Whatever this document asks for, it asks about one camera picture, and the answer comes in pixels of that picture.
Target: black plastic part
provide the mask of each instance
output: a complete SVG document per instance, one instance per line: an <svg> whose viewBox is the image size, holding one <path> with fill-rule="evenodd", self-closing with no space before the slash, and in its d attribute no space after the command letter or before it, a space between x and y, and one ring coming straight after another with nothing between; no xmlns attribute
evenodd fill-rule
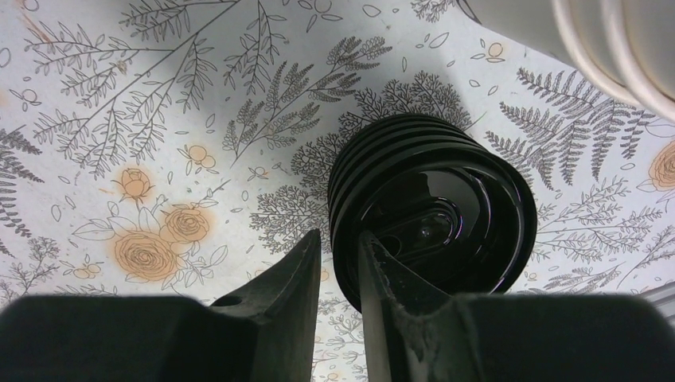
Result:
<svg viewBox="0 0 675 382"><path fill-rule="evenodd" d="M363 231L448 294L508 290L536 235L523 177L458 128L425 115L388 117L356 133L337 156L328 203L336 278L357 310Z"/></svg>
<svg viewBox="0 0 675 382"><path fill-rule="evenodd" d="M360 238L369 380L675 380L675 334L632 296L450 297Z"/></svg>
<svg viewBox="0 0 675 382"><path fill-rule="evenodd" d="M181 297L21 298L0 315L2 381L309 381L321 244L206 307Z"/></svg>

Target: flower drawing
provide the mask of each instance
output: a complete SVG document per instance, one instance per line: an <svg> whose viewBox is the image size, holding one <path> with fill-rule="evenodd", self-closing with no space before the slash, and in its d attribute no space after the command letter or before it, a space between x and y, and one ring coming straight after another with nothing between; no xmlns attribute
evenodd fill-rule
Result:
<svg viewBox="0 0 675 382"><path fill-rule="evenodd" d="M188 160L185 165L185 175L190 175L193 169L195 174L200 173L202 170L214 174L219 173L213 170L213 167L216 166L216 159L209 155L203 146L195 145L188 148L185 145L182 149L178 149L178 152Z"/></svg>
<svg viewBox="0 0 675 382"><path fill-rule="evenodd" d="M199 209L176 209L164 222L159 235L169 243L192 243L209 233L209 222Z"/></svg>
<svg viewBox="0 0 675 382"><path fill-rule="evenodd" d="M654 158L650 167L650 178L659 191L675 189L675 141Z"/></svg>
<svg viewBox="0 0 675 382"><path fill-rule="evenodd" d="M126 169L122 172L122 179L113 182L122 186L122 200L134 199L137 203L153 187L147 175L139 169Z"/></svg>
<svg viewBox="0 0 675 382"><path fill-rule="evenodd" d="M160 236L129 232L115 243L115 259L130 275L147 281L163 280L178 269L177 255Z"/></svg>
<svg viewBox="0 0 675 382"><path fill-rule="evenodd" d="M213 268L228 255L227 245L216 248L211 256L201 252L201 241L206 239L210 229L204 209L218 205L213 194L227 183L209 189L199 202L189 205L168 206L169 198L164 194L158 195L154 205L147 207L139 203L118 205L109 201L110 216L89 219L72 235L82 240L110 240L114 244L110 257L127 274L125 281L129 283L158 282L162 284L162 290L173 288L177 283L183 283L186 288L197 281L204 284L205 279L213 278ZM119 184L126 197L136 200L152 187L148 177L137 169L125 170ZM62 262L70 268L64 274L93 279L100 273L98 264L101 263L89 261L88 256L85 257L81 267Z"/></svg>

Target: botanical print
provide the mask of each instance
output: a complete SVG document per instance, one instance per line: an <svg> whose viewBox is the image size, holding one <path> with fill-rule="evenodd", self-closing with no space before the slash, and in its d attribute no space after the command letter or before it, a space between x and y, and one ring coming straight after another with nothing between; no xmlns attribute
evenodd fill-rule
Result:
<svg viewBox="0 0 675 382"><path fill-rule="evenodd" d="M675 141L670 142L654 157L649 178L637 188L647 193L662 193L657 204L665 203L664 209L668 210L669 201L675 198Z"/></svg>
<svg viewBox="0 0 675 382"><path fill-rule="evenodd" d="M536 191L514 293L675 281L675 123L482 28L471 0L104 3L105 17L81 0L3 3L25 28L0 42L2 306L38 293L209 304L319 228L313 380L367 380L326 187L348 139L403 113L466 131Z"/></svg>
<svg viewBox="0 0 675 382"><path fill-rule="evenodd" d="M127 275L125 280L130 283L162 282L165 290L174 288L176 283L182 283L187 288L196 281L204 284L205 279L213 278L213 268L223 262L228 247L217 248L208 259L201 255L200 250L201 241L210 231L205 209L218 204L213 200L213 194L222 186L216 190L209 189L205 197L189 205L168 205L169 199L160 194L154 205L148 208L141 205L153 186L141 170L126 169L121 179L113 182L123 188L121 201L127 198L134 200L136 215L120 215L121 208L110 202L110 216L90 219L72 233L75 237L113 241L110 257ZM90 266L86 272L88 275L95 274Z"/></svg>
<svg viewBox="0 0 675 382"><path fill-rule="evenodd" d="M493 42L486 48L485 40L481 39L481 48L485 50L484 53L476 53L471 56L471 60L485 60L491 64L498 64L504 62L505 59L500 57L504 52L504 45L501 42Z"/></svg>
<svg viewBox="0 0 675 382"><path fill-rule="evenodd" d="M283 185L275 193L258 196L258 212L251 214L251 228L263 230L263 246L272 253L293 248L312 228L328 233L327 186L330 169L340 149L361 128L378 119L403 113L433 115L465 130L471 125L458 93L440 77L418 72L410 83L390 80L378 95L366 88L353 93L359 111L347 111L340 119L339 134L329 133L301 146L291 161L291 170L302 175L300 185ZM328 252L327 240L323 250Z"/></svg>
<svg viewBox="0 0 675 382"><path fill-rule="evenodd" d="M535 74L525 68L517 78L534 96L550 108L514 107L501 103L501 112L523 131L526 138L501 137L486 133L492 147L531 184L536 171L546 187L554 190L553 173L560 171L564 182L572 185L578 162L587 160L590 149L591 173L600 179L610 149L618 143L621 157L635 156L640 135L656 115L607 98L577 71Z"/></svg>
<svg viewBox="0 0 675 382"><path fill-rule="evenodd" d="M623 212L622 201L630 193L627 182L605 179L581 193L578 202L561 209L540 204L532 259L538 262L560 253L590 264L604 256L638 251L650 233L650 223L663 213L650 207Z"/></svg>
<svg viewBox="0 0 675 382"><path fill-rule="evenodd" d="M283 6L287 6L291 0L283 0ZM305 32L309 33L312 30L312 27L318 20L321 18L324 21L340 21L342 16L336 14L330 14L329 11L333 7L333 0L298 0L298 5L304 10L309 10L312 15L310 16Z"/></svg>
<svg viewBox="0 0 675 382"><path fill-rule="evenodd" d="M30 253L24 261L12 262L0 273L0 305L27 295L31 288L51 279L59 266L60 249L54 239L37 237L28 240Z"/></svg>
<svg viewBox="0 0 675 382"><path fill-rule="evenodd" d="M650 178L659 191L675 189L675 141L664 147L652 162Z"/></svg>
<svg viewBox="0 0 675 382"><path fill-rule="evenodd" d="M213 169L213 167L216 166L216 159L214 159L212 155L209 155L204 147L191 146L188 148L188 146L185 145L183 149L178 149L178 152L188 160L185 164L185 175L190 175L193 169L195 175L202 170L206 170L207 172L216 175L220 173Z"/></svg>
<svg viewBox="0 0 675 382"><path fill-rule="evenodd" d="M410 5L418 19L437 22L447 12L447 8L455 4L454 0L413 0Z"/></svg>
<svg viewBox="0 0 675 382"><path fill-rule="evenodd" d="M59 263L68 268L63 272L63 276L73 275L78 279L95 279L97 275L100 275L101 265L103 265L103 261L92 262L89 254L84 256L84 262L78 267L65 260L59 260Z"/></svg>
<svg viewBox="0 0 675 382"><path fill-rule="evenodd" d="M7 134L0 129L0 222L7 228L13 228L14 234L21 237L31 237L30 230L21 222L19 212L16 211L17 198L10 194L17 193L18 178L36 183L44 183L42 179L26 169L17 152L40 155L42 151L33 146L19 130ZM14 257L0 237L0 253Z"/></svg>
<svg viewBox="0 0 675 382"><path fill-rule="evenodd" d="M236 119L228 123L223 150L235 154L232 165L248 147L260 140L265 141L269 150L294 144L295 135L312 129L321 121L315 118L320 108L315 101L335 103L354 94L356 90L352 87L361 80L357 72L376 68L379 63L369 61L390 50L392 47L386 46L382 37L367 41L356 37L343 38L328 53L326 63L330 70L312 83L309 75L313 64L301 68L298 63L281 63L271 79L265 100L254 103L252 99L247 99ZM287 111L304 96L314 101L305 104L299 111ZM265 122L258 123L263 110L269 114Z"/></svg>

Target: white surface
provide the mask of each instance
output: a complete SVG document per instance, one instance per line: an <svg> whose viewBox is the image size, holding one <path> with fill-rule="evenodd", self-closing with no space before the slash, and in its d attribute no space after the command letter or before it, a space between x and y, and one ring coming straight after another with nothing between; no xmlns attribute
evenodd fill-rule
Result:
<svg viewBox="0 0 675 382"><path fill-rule="evenodd" d="M640 103L659 115L675 121L675 101L663 95L643 72L634 55L626 31L626 19L621 2L601 0L605 36L622 82Z"/></svg>
<svg viewBox="0 0 675 382"><path fill-rule="evenodd" d="M150 33L144 38L135 34L142 28L138 21L120 24L128 18L122 13L141 6L135 0L131 4L0 0L0 131L17 131L25 138L0 138L2 206L5 212L17 213L11 219L21 219L15 227L0 227L6 247L0 251L3 303L37 293L178 293L209 303L278 261L306 230L319 227L326 240L325 184L340 148L338 134L402 111L423 111L472 125L470 135L531 179L540 227L535 252L513 286L514 293L637 294L673 280L675 228L669 226L675 212L669 202L675 197L675 127L648 111L608 99L579 73L572 75L572 68L476 25L449 2L437 2L439 7L433 8L431 2L417 0L412 5L278 0L261 2L259 8L255 1L241 0L226 12L232 3L180 1L172 6L160 0L160 4L169 8L164 11L169 16L160 16L159 21L187 10L180 14L180 36L168 29L166 37L155 39ZM535 15L529 17L532 23L542 22ZM236 89L229 80L225 83L224 74L229 70L226 65L247 49L257 54L252 46L259 40L259 30L251 22L258 18L284 38L273 39L279 50L273 62L262 49L265 60L259 59L255 74L264 90L254 85L254 94L245 84L253 73L243 79L236 73L232 77ZM177 19L171 20L175 30ZM329 53L351 36L361 39L353 47L359 52L358 62L379 66L354 67L360 81L340 84L329 75L345 73L345 77L351 71L345 62L332 64L334 55ZM41 42L45 38L51 42ZM213 85L202 78L203 99L191 98L190 108L184 110L178 101L185 98L181 91L189 88L185 84L196 68L189 51L204 38L199 58L216 69L207 64L199 69ZM102 52L88 53L93 48L85 46L99 39L96 49ZM392 49L376 54L377 46ZM129 49L138 49L133 62L128 58L135 50ZM371 60L362 57L369 53ZM82 69L76 59L67 59L61 68L57 61L66 55L80 57ZM296 62L296 72L313 65L306 72L307 82L290 76L284 83ZM254 64L251 61L243 71ZM293 96L282 107L273 101L266 108L268 96L277 98L271 83L279 70L279 94L292 84L302 87L299 94L291 89ZM98 99L92 96L90 107L78 102L83 99L79 87L80 95L62 90L70 86L67 76L87 84L91 81L84 78L96 78L101 85L110 72L115 85L99 93ZM335 81L323 84L327 78ZM335 87L331 93L337 99L313 92ZM115 126L105 123L111 108L120 118L129 115L124 102L134 104L134 96L147 96L153 89L157 95L150 113L142 107L140 122L120 120L131 130L118 130L126 143L111 139L114 134L105 141L107 133L115 132ZM85 86L84 98L92 90ZM241 113L255 117L258 132L253 134L259 139L235 143L236 152L223 150L232 145L224 142L231 120L237 138L244 123L247 130L253 126L253 120L237 122L248 99L251 107L263 102L259 113L250 108ZM153 114L159 104L166 106L161 117ZM65 143L59 142L59 134L50 142L49 127L73 119L73 112L81 119L80 127L81 123L90 127L90 135L78 135L78 147L61 152L75 135L77 121L70 133L64 129L59 133ZM279 127L283 116L293 112L293 123L301 112L309 121L298 129ZM162 137L155 136L156 150L144 150L145 159L137 163L131 155L138 146L131 145L129 134L142 131L149 118L165 130L157 128ZM108 142L103 145L103 160L110 169L99 166L95 176L91 172L97 170L97 162L84 161L82 168L77 153L102 142ZM111 157L113 148L119 157ZM659 154L663 150L671 155ZM96 158L98 153L93 150L92 155ZM655 158L663 161L657 160L658 171L650 173ZM132 184L134 178L123 176L124 170L133 169L142 171L148 183L135 171L131 172L138 174L134 176L139 182ZM121 201L124 190L127 198ZM204 220L182 219L176 224L164 213L184 207L180 205L191 208L192 203L198 203L196 210ZM6 217L0 212L0 218ZM339 292L325 244L314 377L321 382L363 380L367 372L361 317ZM172 262L175 267L165 267ZM160 275L166 277L147 281Z"/></svg>
<svg viewBox="0 0 675 382"><path fill-rule="evenodd" d="M579 6L579 2L568 0L552 0L552 4L560 38L574 62L574 67L584 73L598 89L624 103L640 107L635 97L616 81L617 77L610 76L611 72L607 71L607 67L613 65L609 54L602 54L602 57L610 60L609 64L594 58L598 56L599 51L601 53L607 51L603 27L597 22L599 11L593 12L595 9L591 8L580 12L582 6ZM594 2L581 4L583 8L588 8Z"/></svg>
<svg viewBox="0 0 675 382"><path fill-rule="evenodd" d="M675 49L670 38L675 34L675 2L650 0L648 4L623 2L628 41L640 67L654 86L670 99L675 99Z"/></svg>

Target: leaf drawing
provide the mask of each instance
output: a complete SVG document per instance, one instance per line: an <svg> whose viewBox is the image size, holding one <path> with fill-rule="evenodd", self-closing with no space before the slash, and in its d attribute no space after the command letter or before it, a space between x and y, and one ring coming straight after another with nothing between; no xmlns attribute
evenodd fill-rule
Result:
<svg viewBox="0 0 675 382"><path fill-rule="evenodd" d="M617 270L621 264L610 267L602 272L593 273L593 267L581 267L572 270L572 273L557 275L549 279L544 286L546 291L565 294L586 294L605 287L616 279L621 272Z"/></svg>
<svg viewBox="0 0 675 382"><path fill-rule="evenodd" d="M654 236L652 241L654 243L647 244L643 250L643 252L646 253L645 257L623 276L618 283L617 288L620 287L621 283L626 280L628 275L633 273L636 269L647 268L658 260L670 259L675 256L675 226L669 225Z"/></svg>
<svg viewBox="0 0 675 382"><path fill-rule="evenodd" d="M355 91L353 96L360 110L340 116L340 134L325 134L296 150L291 170L302 176L302 189L285 185L276 193L259 197L258 212L251 216L251 228L264 232L260 239L272 252L292 248L293 240L311 227L320 227L323 237L328 237L326 200L330 171L342 147L363 127L389 115L409 112L434 115L463 130L470 126L469 113L462 108L458 93L451 85L441 83L439 76L425 72L415 74L410 84L390 80L381 95L366 88ZM325 245L323 250L328 252L328 247Z"/></svg>
<svg viewBox="0 0 675 382"><path fill-rule="evenodd" d="M648 111L607 98L585 79L578 79L576 71L544 76L521 68L517 78L549 108L515 107L502 102L502 114L526 138L518 138L515 144L492 131L486 137L530 184L531 172L536 171L546 187L553 190L557 169L564 182L572 185L579 161L588 154L591 174L598 181L612 147L619 142L621 155L631 159L640 135L656 119Z"/></svg>
<svg viewBox="0 0 675 382"><path fill-rule="evenodd" d="M234 152L234 165L255 142L264 140L269 150L294 144L296 135L318 125L319 102L338 102L354 94L356 90L352 87L361 80L357 72L378 66L378 62L369 61L391 49L382 37L372 37L367 41L356 37L343 38L328 53L326 63L330 65L330 70L313 83L309 77L314 67L312 64L301 67L298 63L284 61L276 69L265 101L254 103L248 99L236 119L229 122L223 138L223 150ZM289 107L295 106L303 96L307 96L310 102L289 111ZM257 120L262 111L268 113L268 117L259 123Z"/></svg>
<svg viewBox="0 0 675 382"><path fill-rule="evenodd" d="M27 295L31 288L45 283L54 276L59 267L54 260L60 252L57 242L48 237L37 237L28 240L30 253L28 264L12 263L8 275L0 275L0 302L3 305Z"/></svg>
<svg viewBox="0 0 675 382"><path fill-rule="evenodd" d="M267 71L269 65L274 64L275 56L279 55L279 49L275 41L285 41L286 38L280 33L274 33L270 27L270 21L286 21L279 15L267 14L261 2L258 2L258 17L246 27L248 32L239 37L244 51L238 55L225 58L228 70L225 71L224 83L236 89L235 74L240 75L246 87L246 95L256 94L256 88L265 92L266 84L271 82Z"/></svg>
<svg viewBox="0 0 675 382"><path fill-rule="evenodd" d="M51 28L41 23L45 33L29 29L34 38L25 40L25 49L37 56L37 72L56 73L61 77L61 92L90 109L40 113L35 138L40 144L56 143L58 152L94 178L104 177L127 158L137 163L154 160L158 144L164 142L166 109L180 104L184 113L198 110L206 87L213 86L209 75L217 67L207 58L213 48L200 33L238 2L141 0L130 4L120 25L132 29L131 38L139 38L141 46L105 34L89 37L80 25L59 22ZM189 9L208 4L221 8L193 30ZM134 59L139 55L152 60L149 68L135 70ZM129 80L118 88L121 76Z"/></svg>
<svg viewBox="0 0 675 382"><path fill-rule="evenodd" d="M258 212L251 214L251 228L264 230L259 237L263 247L282 253L290 251L311 229L320 228L322 237L329 237L327 214L324 201L298 187L283 185L275 193L258 196ZM322 246L328 251L327 244Z"/></svg>
<svg viewBox="0 0 675 382"><path fill-rule="evenodd" d="M425 71L417 72L411 83L390 80L379 95L366 88L356 91L354 98L361 114L347 112L340 117L340 133L346 138L378 119L405 113L432 115L462 130L471 126L469 112L462 107L455 88Z"/></svg>
<svg viewBox="0 0 675 382"><path fill-rule="evenodd" d="M30 237L30 230L21 222L19 212L16 211L17 198L12 194L17 193L15 187L18 179L36 183L44 183L44 181L24 167L17 152L42 154L18 130L7 134L5 129L0 129L0 222L7 228L13 228L15 234ZM2 239L0 239L0 252L13 257Z"/></svg>
<svg viewBox="0 0 675 382"><path fill-rule="evenodd" d="M100 286L94 286L92 284L84 286L57 286L55 290L56 294L66 294L66 295L90 295L90 296L116 296L117 295L117 286L107 289L103 284Z"/></svg>
<svg viewBox="0 0 675 382"><path fill-rule="evenodd" d="M455 4L454 0L413 0L410 5L419 20L437 22L447 7Z"/></svg>
<svg viewBox="0 0 675 382"><path fill-rule="evenodd" d="M638 251L650 233L650 223L660 219L662 212L645 207L621 214L620 200L630 193L626 183L623 178L605 179L567 207L540 206L533 259L541 261L561 253L572 261L591 263L605 255Z"/></svg>

